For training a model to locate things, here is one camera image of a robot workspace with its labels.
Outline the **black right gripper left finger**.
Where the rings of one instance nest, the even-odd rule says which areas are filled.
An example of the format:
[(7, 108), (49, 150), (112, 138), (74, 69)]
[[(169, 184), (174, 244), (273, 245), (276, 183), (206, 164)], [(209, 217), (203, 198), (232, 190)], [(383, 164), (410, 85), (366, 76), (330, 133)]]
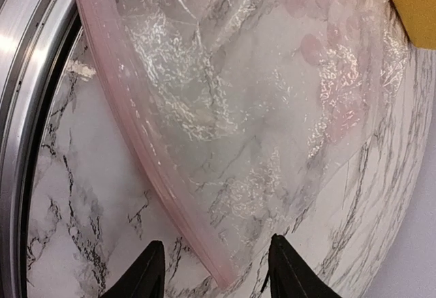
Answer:
[(164, 245), (151, 241), (101, 298), (164, 298), (165, 270)]

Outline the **clear zip top bag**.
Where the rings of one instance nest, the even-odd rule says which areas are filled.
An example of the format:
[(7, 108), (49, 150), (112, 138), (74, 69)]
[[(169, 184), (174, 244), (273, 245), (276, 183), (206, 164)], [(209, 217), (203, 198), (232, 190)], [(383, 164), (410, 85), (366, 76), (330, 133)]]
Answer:
[(374, 133), (403, 77), (390, 0), (76, 0), (166, 213), (220, 287)]

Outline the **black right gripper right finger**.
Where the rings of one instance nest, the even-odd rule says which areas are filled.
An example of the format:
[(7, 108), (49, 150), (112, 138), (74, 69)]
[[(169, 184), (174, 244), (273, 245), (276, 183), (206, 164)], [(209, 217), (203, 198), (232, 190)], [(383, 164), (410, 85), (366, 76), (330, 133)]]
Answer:
[(272, 298), (340, 298), (308, 266), (283, 235), (272, 236), (268, 271), (261, 290), (270, 286)]

